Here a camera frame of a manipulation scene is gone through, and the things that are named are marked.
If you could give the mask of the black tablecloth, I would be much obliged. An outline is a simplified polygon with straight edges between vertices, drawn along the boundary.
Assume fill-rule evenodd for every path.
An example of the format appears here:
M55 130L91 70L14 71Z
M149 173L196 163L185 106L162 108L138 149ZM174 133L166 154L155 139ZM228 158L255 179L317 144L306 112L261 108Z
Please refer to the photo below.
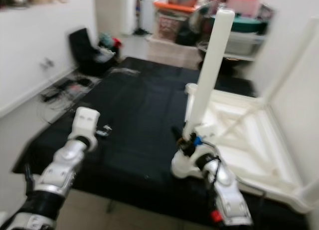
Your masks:
M158 214L216 227L202 180L177 179L170 163L177 152L172 127L182 127L185 85L198 80L195 70L127 57L119 68L137 73L109 73L78 106L99 111L98 127L112 128L98 138L73 188ZM22 174L26 162L39 175L71 132L73 114L65 112L25 147L12 172ZM310 230L306 216L273 200L244 193L256 230Z

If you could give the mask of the clear tape patch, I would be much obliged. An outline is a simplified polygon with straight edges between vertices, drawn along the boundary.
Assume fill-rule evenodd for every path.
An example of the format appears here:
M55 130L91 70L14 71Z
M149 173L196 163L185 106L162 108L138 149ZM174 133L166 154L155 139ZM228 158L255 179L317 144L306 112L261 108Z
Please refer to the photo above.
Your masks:
M121 73L129 76L137 76L139 75L138 70L130 69L130 68L114 68L111 73Z

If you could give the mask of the white plastic table top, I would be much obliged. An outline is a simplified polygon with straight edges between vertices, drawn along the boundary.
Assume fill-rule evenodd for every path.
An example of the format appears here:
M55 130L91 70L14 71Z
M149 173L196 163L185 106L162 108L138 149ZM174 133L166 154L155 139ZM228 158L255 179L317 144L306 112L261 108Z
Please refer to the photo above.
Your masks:
M259 98L215 89L195 130L217 147L242 191L301 214L319 208L319 180L303 183L271 109Z

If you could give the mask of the white plastic bag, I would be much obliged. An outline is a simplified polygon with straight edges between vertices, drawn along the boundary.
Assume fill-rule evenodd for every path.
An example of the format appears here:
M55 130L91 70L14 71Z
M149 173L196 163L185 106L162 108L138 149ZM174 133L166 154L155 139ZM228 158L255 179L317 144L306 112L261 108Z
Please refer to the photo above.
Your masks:
M98 53L94 57L97 63L107 63L116 55L115 52L109 50L108 48L98 48Z

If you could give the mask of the beige cloth covered bench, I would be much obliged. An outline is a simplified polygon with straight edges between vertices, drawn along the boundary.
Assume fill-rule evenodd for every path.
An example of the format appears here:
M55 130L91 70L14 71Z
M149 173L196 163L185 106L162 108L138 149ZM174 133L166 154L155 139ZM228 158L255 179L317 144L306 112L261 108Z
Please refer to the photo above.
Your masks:
M178 45L173 41L158 39L153 36L148 37L147 41L148 61L194 70L198 70L201 61L203 61L196 47Z

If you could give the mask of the black folding chair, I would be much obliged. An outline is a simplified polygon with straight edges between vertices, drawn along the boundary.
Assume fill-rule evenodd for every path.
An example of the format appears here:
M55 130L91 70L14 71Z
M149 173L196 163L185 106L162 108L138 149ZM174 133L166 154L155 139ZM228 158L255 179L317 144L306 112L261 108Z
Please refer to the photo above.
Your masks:
M118 55L116 55L105 63L98 63L94 57L98 53L98 47L94 46L90 41L88 29L81 28L68 35L70 43L71 56L77 64L79 73L94 77L103 77L111 68L118 66Z

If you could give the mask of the black wok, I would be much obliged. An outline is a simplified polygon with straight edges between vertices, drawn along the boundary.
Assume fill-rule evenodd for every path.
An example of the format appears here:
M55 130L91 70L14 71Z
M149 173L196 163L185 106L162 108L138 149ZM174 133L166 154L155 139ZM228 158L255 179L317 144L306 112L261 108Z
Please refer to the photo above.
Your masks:
M198 64L198 70L201 70L204 64L204 59L206 56L208 47L207 41L199 41L196 43L196 48L198 49L198 54L201 57L201 61ZM237 74L237 67L241 64L247 63L247 61L233 58L233 57L224 57L221 61L220 69L219 69L219 76L235 76Z

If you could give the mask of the green stuffed toy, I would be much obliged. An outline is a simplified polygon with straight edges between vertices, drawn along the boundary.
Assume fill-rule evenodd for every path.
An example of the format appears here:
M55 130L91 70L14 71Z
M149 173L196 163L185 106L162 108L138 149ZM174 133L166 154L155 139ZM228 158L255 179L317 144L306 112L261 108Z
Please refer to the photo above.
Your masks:
M107 32L101 32L99 36L100 45L110 48L114 45L113 38Z

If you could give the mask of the red printed carton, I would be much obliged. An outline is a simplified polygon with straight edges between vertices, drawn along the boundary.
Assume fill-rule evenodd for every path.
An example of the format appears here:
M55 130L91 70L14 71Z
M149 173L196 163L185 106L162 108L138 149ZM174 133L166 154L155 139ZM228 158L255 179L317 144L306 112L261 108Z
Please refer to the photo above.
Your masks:
M157 38L174 41L177 38L177 32L184 18L180 16L169 16L164 14L157 15L157 27L155 34Z

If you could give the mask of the black bag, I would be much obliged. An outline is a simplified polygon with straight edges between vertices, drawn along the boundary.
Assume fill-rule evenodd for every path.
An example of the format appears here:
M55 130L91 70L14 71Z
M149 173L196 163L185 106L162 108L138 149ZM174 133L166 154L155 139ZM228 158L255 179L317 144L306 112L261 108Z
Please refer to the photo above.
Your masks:
M188 46L194 46L203 33L204 25L209 21L212 2L199 6L188 18L189 35Z

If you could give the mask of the clear plastic storage box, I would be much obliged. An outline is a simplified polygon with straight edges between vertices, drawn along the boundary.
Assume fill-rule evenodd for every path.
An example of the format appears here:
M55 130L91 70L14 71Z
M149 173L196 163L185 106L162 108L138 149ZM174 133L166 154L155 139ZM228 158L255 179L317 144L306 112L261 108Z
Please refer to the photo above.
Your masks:
M253 32L230 32L225 53L253 56L255 50L264 43L264 40L264 36Z

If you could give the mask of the orange lidded storage box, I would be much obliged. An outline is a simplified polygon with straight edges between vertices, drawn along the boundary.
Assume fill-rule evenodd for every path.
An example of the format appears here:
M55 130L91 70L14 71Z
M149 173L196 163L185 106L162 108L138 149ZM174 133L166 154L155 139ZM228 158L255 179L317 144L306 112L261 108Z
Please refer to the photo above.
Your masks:
M174 5L174 4L169 4L168 2L162 2L160 0L156 0L155 2L153 2L153 5L155 7L155 20L154 20L155 28L154 28L153 37L157 38L157 35L155 34L155 29L157 27L156 21L157 21L158 14L164 14L169 16L180 16L184 18L184 21L180 25L180 28L177 32L177 38L174 41L177 41L177 43L182 45L187 45L187 39L190 33L188 18L196 10L196 7Z

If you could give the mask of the green pot with lid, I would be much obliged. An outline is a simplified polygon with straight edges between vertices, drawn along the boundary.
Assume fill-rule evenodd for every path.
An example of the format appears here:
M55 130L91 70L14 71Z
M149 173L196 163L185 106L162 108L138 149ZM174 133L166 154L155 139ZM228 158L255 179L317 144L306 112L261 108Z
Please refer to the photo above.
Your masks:
M266 26L266 22L255 18L235 16L231 32L262 32Z

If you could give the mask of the pink box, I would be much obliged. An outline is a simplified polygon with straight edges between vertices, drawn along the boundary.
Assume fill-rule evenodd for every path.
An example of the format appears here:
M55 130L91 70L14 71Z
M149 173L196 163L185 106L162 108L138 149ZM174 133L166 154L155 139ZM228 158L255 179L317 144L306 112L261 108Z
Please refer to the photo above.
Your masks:
M227 0L226 2L226 6L235 13L249 18L255 18L258 15L260 5L260 0Z

